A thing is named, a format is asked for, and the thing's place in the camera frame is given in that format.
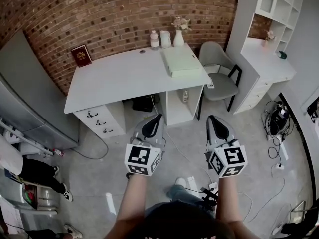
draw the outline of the red brick wall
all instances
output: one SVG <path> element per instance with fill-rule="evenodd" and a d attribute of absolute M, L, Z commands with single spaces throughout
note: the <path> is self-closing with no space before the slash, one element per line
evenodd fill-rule
<path fill-rule="evenodd" d="M 191 47 L 225 45 L 236 0 L 1 0 L 0 47 L 22 29 L 39 61 L 67 95 L 76 63 L 70 49 L 86 44 L 93 60 L 149 46 L 151 30 L 191 19 Z"/>
<path fill-rule="evenodd" d="M 265 39 L 271 22 L 271 19 L 255 14 L 248 37 Z"/>

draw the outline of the dried flower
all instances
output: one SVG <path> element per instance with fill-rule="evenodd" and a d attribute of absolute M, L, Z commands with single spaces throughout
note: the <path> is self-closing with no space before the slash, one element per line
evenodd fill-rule
<path fill-rule="evenodd" d="M 273 31 L 268 31 L 267 32 L 267 37 L 266 37 L 266 41 L 269 41 L 269 40 L 275 40 L 275 35 L 274 35 L 274 32 Z"/>
<path fill-rule="evenodd" d="M 191 29 L 188 27 L 188 24 L 190 22 L 190 19 L 182 18 L 182 17 L 176 17 L 172 25 L 177 29 L 177 30 L 183 30 L 185 32 L 191 31 Z"/>

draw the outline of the wooden chair leg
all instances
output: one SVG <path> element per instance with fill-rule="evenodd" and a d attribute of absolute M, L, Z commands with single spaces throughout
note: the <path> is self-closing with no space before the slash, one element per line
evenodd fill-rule
<path fill-rule="evenodd" d="M 197 114 L 197 120 L 200 120 L 200 114 L 201 114 L 201 105 L 203 103 L 203 96 L 204 92 L 201 93 L 200 99 L 199 99 L 199 106 L 198 106 L 198 114 Z"/>
<path fill-rule="evenodd" d="M 235 98 L 235 96 L 232 96 L 231 99 L 230 99 L 229 106 L 227 108 L 228 112 L 230 111 L 230 108 L 231 108 L 231 105 L 233 104 L 234 98 Z"/>

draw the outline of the red book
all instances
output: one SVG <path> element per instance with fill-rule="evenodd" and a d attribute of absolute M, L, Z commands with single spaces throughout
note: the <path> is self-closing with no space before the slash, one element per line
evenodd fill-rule
<path fill-rule="evenodd" d="M 71 53 L 79 67 L 92 64 L 92 59 L 85 44 L 72 49 Z"/>

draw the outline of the white shoe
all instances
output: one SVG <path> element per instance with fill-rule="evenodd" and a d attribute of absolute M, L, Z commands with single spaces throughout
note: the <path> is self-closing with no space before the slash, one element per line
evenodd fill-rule
<path fill-rule="evenodd" d="M 73 195 L 72 193 L 68 190 L 66 187 L 65 183 L 62 183 L 65 187 L 65 192 L 63 193 L 64 197 L 66 198 L 67 201 L 72 202 L 73 201 Z"/>
<path fill-rule="evenodd" d="M 68 233 L 70 235 L 72 235 L 73 239 L 82 238 L 83 237 L 83 235 L 82 235 L 82 233 L 80 231 L 76 230 L 74 227 L 72 227 L 69 224 L 64 224 L 64 228 L 68 231 Z"/>
<path fill-rule="evenodd" d="M 180 186 L 183 186 L 184 188 L 186 188 L 186 180 L 182 177 L 179 177 L 176 179 L 175 185 L 180 185 Z"/>
<path fill-rule="evenodd" d="M 54 178 L 55 178 L 57 174 L 60 172 L 60 167 L 54 166 L 53 169 L 54 169 Z"/>
<path fill-rule="evenodd" d="M 275 234 L 277 234 L 279 231 L 281 231 L 281 229 L 283 228 L 285 223 L 281 222 L 278 226 L 276 226 L 274 228 L 274 230 L 271 232 L 271 235 L 274 236 Z"/>

